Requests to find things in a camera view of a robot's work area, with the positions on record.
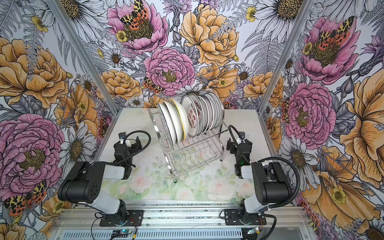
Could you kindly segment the chrome wire dish rack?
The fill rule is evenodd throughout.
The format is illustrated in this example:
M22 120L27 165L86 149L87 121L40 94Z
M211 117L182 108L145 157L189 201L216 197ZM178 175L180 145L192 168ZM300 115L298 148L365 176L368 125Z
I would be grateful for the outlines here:
M148 113L174 183L177 182L178 177L188 172L213 161L224 160L225 144L220 137L228 131L225 123L200 136L187 138L183 142L172 145L161 123L159 111L148 109Z

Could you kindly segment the black striped rim plate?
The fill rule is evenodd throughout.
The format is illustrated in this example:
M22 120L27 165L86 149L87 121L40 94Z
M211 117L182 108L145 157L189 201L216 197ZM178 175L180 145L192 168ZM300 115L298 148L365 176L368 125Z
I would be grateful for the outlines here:
M166 135L173 146L177 142L177 134L170 112L164 103L159 103L158 109Z

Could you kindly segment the black geometric pattern plate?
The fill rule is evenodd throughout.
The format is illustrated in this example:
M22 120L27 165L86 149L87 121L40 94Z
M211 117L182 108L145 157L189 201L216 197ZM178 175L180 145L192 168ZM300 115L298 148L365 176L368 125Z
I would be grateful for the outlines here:
M165 105L167 106L167 109L170 113L170 116L174 125L174 129L176 132L176 136L177 136L176 144L178 144L183 139L183 128L182 128L181 119L175 106L173 106L169 102L165 102Z

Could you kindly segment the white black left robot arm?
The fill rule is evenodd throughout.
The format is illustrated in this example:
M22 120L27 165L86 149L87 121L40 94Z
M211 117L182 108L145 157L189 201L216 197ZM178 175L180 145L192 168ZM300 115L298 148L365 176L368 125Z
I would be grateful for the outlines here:
M127 180L135 165L133 157L142 151L139 137L130 139L134 134L119 133L119 141L114 144L115 161L77 162L67 174L58 190L61 201L81 204L98 210L104 219L109 218L116 225L122 225L129 219L125 202L116 199L102 190L104 180Z

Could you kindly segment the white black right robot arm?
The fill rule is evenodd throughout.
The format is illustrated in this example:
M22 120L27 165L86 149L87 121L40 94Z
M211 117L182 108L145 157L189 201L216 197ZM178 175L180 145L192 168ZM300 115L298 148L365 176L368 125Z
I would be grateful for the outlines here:
M250 161L253 143L245 139L245 133L239 133L237 138L233 133L230 135L227 150L235 156L235 174L254 183L254 192L241 200L239 212L231 214L231 217L251 224L260 221L264 212L290 203L296 197L297 190L292 190L281 164L273 162L273 157Z

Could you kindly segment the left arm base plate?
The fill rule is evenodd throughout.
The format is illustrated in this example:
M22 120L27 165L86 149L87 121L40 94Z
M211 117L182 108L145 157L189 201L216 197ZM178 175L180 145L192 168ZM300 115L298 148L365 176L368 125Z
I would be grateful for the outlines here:
M125 212L106 215L101 219L100 227L140 227L144 210L126 210Z

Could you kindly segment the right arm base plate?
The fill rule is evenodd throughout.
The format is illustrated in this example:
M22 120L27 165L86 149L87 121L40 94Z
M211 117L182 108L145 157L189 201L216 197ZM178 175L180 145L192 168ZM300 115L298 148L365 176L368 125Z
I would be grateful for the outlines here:
M220 217L224 219L227 226L264 226L267 224L264 216L249 214L239 209L224 209L223 213L220 213Z

